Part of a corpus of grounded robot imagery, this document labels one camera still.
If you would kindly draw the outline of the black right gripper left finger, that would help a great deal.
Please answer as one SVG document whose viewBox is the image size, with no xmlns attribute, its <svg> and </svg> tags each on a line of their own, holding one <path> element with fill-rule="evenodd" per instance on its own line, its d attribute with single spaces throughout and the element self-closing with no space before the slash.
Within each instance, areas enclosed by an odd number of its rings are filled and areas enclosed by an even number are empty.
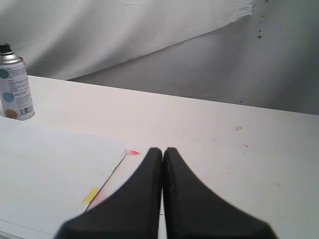
<svg viewBox="0 0 319 239">
<path fill-rule="evenodd" d="M 100 204 L 66 221 L 57 239 L 156 239 L 162 152 L 150 148 L 133 175 Z"/>
</svg>

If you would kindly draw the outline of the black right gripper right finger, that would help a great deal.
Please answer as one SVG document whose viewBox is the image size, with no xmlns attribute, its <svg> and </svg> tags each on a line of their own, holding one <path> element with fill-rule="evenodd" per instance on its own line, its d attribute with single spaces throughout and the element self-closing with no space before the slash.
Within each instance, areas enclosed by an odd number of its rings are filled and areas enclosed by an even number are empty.
<svg viewBox="0 0 319 239">
<path fill-rule="evenodd" d="M 270 225 L 212 192 L 176 148 L 163 156 L 163 204 L 169 239 L 275 239 Z"/>
</svg>

